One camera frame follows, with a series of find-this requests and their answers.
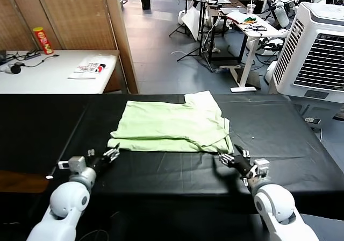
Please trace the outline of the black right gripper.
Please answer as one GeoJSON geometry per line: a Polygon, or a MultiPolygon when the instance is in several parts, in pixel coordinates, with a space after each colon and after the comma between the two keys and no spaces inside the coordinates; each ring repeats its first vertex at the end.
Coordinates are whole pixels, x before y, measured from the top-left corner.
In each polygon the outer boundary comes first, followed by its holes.
{"type": "Polygon", "coordinates": [[[243,178],[255,177],[256,171],[247,159],[250,158],[250,152],[240,145],[234,146],[241,155],[231,156],[227,153],[219,153],[219,161],[229,168],[234,167],[243,178]]]}

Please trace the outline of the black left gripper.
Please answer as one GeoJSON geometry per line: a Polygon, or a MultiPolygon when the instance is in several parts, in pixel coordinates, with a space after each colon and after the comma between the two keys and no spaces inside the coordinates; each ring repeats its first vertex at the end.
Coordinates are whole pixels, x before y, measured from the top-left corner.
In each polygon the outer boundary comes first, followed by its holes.
{"type": "Polygon", "coordinates": [[[103,156],[94,156],[95,155],[95,150],[90,149],[87,151],[87,156],[91,156],[90,162],[89,162],[89,167],[92,168],[95,172],[100,172],[107,164],[110,162],[113,162],[115,159],[118,158],[120,154],[119,150],[119,143],[106,151],[103,156]]]}

